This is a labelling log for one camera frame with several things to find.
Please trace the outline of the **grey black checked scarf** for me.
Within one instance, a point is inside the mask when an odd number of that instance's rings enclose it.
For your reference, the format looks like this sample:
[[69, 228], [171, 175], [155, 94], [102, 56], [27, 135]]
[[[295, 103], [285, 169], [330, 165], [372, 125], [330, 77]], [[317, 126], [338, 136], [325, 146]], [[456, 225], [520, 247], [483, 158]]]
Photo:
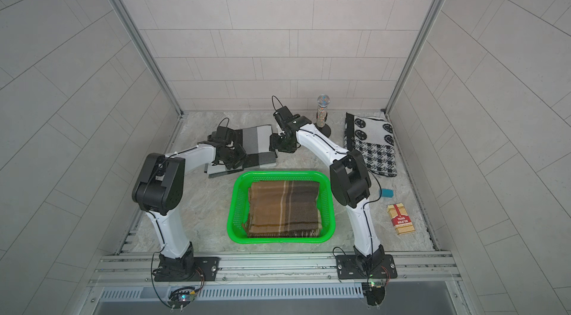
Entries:
[[241, 166], [229, 169], [224, 165], [214, 166], [211, 163], [205, 166], [205, 174], [209, 178], [230, 175], [251, 169], [264, 169], [276, 166], [277, 153], [270, 150], [271, 125], [261, 125], [244, 129], [232, 130], [230, 135], [245, 151], [245, 159]]

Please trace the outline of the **green plastic basket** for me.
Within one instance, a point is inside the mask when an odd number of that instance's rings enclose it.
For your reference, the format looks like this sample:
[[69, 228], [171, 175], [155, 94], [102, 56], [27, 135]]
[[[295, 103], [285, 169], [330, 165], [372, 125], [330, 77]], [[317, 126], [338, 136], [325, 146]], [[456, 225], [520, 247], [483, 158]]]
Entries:
[[335, 229], [330, 180], [321, 172], [246, 172], [233, 186], [227, 232], [238, 244], [321, 244]]

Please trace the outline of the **brown plaid scarf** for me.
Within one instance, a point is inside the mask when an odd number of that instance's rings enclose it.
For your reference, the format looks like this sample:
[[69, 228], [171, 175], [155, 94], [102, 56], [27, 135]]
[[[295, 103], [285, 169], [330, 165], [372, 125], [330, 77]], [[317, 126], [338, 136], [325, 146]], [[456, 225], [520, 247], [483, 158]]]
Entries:
[[248, 189], [248, 220], [252, 238], [317, 238], [321, 214], [317, 207], [320, 184], [315, 181], [259, 181]]

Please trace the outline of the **black white houndstooth scarf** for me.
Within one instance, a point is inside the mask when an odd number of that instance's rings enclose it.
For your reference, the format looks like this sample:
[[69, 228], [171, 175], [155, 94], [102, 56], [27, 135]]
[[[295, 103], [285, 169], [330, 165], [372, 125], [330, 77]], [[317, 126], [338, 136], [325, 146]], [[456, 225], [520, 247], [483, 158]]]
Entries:
[[359, 151], [367, 168], [376, 175], [397, 176], [393, 126], [385, 109], [378, 117], [360, 117], [346, 113], [343, 146]]

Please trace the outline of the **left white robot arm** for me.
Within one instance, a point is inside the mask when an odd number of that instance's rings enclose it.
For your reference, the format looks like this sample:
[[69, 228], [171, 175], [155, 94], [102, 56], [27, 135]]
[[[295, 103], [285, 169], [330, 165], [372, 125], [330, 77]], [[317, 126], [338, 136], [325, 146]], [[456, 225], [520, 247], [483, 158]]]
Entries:
[[207, 163], [236, 169], [245, 159], [242, 146], [222, 141], [201, 142], [172, 154], [152, 153], [144, 160], [132, 200], [147, 214], [158, 236], [161, 250], [156, 277], [161, 282], [189, 279], [196, 270], [193, 245], [184, 233], [178, 209], [185, 173]]

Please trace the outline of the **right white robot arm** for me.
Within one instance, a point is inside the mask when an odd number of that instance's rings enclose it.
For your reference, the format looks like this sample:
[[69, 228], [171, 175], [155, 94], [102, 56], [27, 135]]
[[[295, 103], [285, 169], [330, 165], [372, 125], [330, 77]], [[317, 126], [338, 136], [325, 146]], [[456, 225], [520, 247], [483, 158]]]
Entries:
[[292, 154], [303, 146], [330, 168], [332, 195], [345, 206], [352, 227], [355, 263], [363, 271], [378, 267], [385, 260], [385, 249], [370, 215], [372, 182], [361, 153], [336, 145], [310, 119], [287, 108], [274, 112], [274, 118], [280, 132], [270, 137], [271, 147]]

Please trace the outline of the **teal small block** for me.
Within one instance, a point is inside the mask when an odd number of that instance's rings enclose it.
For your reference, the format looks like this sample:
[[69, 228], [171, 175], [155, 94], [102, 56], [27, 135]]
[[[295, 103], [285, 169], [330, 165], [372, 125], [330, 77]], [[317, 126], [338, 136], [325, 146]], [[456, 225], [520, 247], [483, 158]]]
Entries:
[[394, 191], [392, 189], [381, 189], [379, 194], [382, 198], [392, 198], [394, 196]]

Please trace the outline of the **red gold card box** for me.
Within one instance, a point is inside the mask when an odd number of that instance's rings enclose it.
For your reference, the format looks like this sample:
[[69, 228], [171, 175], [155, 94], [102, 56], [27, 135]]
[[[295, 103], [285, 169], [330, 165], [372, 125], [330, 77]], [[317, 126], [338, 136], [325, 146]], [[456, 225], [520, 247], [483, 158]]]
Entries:
[[403, 203], [390, 204], [387, 207], [387, 211], [397, 235], [400, 236], [416, 231]]

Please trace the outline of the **left circuit board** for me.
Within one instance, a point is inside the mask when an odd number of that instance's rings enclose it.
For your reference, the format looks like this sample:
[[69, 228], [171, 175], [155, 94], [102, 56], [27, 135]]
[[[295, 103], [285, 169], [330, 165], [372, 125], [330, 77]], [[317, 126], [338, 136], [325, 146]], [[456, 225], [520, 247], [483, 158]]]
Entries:
[[196, 288], [193, 286], [175, 289], [170, 292], [168, 306], [172, 312], [176, 309], [183, 312], [183, 310], [196, 299], [196, 295]]

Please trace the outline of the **circuit board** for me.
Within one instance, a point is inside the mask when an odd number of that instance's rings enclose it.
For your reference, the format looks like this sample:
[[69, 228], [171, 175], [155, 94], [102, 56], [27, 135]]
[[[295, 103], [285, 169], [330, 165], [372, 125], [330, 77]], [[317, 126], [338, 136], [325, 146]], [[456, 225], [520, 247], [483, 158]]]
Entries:
[[176, 309], [183, 312], [183, 310], [196, 299], [196, 295], [196, 288], [193, 286], [175, 289], [170, 292], [168, 306], [172, 312]]
[[364, 298], [370, 307], [378, 307], [385, 300], [386, 288], [383, 285], [374, 285], [373, 283], [363, 282], [361, 284]]

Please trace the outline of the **right circuit board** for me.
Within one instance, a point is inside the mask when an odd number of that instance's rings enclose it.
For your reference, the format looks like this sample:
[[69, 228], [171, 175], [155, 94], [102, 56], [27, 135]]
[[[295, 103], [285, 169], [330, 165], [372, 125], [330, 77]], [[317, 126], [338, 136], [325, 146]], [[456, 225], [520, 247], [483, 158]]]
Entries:
[[374, 285], [373, 283], [363, 282], [361, 284], [364, 298], [370, 307], [378, 307], [385, 300], [386, 288], [383, 285]]

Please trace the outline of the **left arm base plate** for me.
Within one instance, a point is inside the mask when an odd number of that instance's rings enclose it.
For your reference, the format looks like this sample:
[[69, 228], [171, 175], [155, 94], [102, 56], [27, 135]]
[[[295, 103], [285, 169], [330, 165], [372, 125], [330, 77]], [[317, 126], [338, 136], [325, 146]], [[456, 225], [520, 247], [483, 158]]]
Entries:
[[152, 266], [155, 282], [212, 282], [217, 277], [219, 257], [167, 258], [159, 256], [158, 267]]

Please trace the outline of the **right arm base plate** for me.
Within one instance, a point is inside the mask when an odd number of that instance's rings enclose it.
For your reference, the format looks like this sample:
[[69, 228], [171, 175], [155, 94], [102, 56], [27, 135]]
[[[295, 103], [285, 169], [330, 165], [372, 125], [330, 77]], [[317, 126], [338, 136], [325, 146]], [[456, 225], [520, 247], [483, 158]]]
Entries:
[[390, 254], [385, 254], [382, 258], [375, 256], [373, 260], [355, 254], [340, 254], [335, 256], [335, 260], [340, 280], [398, 278], [396, 264]]

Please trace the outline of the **aluminium mounting rail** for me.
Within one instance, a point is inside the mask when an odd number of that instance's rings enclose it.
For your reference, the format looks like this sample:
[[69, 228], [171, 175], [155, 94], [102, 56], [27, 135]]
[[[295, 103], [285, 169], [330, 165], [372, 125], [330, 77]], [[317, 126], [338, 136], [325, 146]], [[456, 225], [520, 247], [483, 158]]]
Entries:
[[[351, 253], [196, 253], [206, 285], [317, 284], [337, 282], [459, 281], [450, 252], [390, 252], [374, 270], [360, 271]], [[144, 286], [155, 283], [152, 253], [104, 256], [89, 278], [92, 286]]]

